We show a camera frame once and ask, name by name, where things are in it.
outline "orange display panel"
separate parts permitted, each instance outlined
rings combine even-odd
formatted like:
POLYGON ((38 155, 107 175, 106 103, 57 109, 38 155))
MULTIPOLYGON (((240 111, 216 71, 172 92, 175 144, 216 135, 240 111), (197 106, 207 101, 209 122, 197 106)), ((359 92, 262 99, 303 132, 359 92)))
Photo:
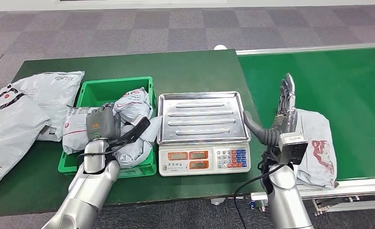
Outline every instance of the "orange display panel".
POLYGON ((206 169, 208 168, 208 161, 191 161, 189 167, 190 169, 206 169))
POLYGON ((188 153, 187 152, 171 152, 168 153, 168 160, 175 161, 175 160, 187 160, 188 153))
POLYGON ((208 151, 191 151, 189 152, 189 159, 207 159, 208 151))

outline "robotic hand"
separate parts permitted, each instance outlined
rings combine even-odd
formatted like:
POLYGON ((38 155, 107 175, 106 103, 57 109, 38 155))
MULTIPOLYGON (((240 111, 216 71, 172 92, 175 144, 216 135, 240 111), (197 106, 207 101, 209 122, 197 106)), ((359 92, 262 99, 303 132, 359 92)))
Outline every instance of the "robotic hand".
POLYGON ((271 129, 264 129, 244 111, 244 122, 257 139, 266 146, 262 155, 262 187, 268 195, 272 220, 278 229, 313 229, 296 187, 293 164, 299 165, 307 148, 301 133, 295 132, 297 110, 292 76, 287 74, 280 87, 277 114, 271 129))
POLYGON ((91 229, 102 209, 120 166, 112 154, 135 142, 150 125, 144 116, 135 119, 134 128, 120 136, 120 119, 113 117, 112 104, 93 110, 86 117, 89 140, 84 162, 72 180, 68 195, 55 215, 42 229, 91 229))

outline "green table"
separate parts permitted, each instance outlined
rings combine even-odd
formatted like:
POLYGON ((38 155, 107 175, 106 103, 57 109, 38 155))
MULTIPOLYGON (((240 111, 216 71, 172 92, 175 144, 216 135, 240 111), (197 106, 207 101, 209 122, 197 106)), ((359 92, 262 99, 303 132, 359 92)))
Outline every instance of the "green table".
MULTIPOLYGON (((157 95, 176 92, 238 91, 243 106, 259 121, 234 50, 176 52, 126 56, 26 61, 13 81, 42 72, 85 71, 83 81, 152 76, 157 95)), ((243 182, 259 175, 263 146, 250 142, 252 167, 248 173, 126 178, 116 181, 106 204, 131 204, 188 198, 231 196, 243 182)), ((62 145, 36 142, 0 182, 0 215, 56 211, 72 177, 58 172, 62 145)), ((245 193, 261 191, 253 183, 245 193)))

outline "digital scale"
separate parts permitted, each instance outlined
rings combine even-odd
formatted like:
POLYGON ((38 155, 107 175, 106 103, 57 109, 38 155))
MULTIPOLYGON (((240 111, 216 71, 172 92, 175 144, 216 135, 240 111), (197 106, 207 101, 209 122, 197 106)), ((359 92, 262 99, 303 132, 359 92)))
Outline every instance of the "digital scale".
POLYGON ((250 170, 250 133, 238 92, 162 94, 158 104, 162 176, 250 170))

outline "scale keypad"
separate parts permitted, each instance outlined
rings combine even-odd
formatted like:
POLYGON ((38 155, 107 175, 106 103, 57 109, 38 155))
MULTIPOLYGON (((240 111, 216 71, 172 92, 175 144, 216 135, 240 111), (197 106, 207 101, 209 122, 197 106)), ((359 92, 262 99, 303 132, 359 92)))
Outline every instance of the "scale keypad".
POLYGON ((247 150, 217 151, 217 168, 241 168, 247 166, 247 150))

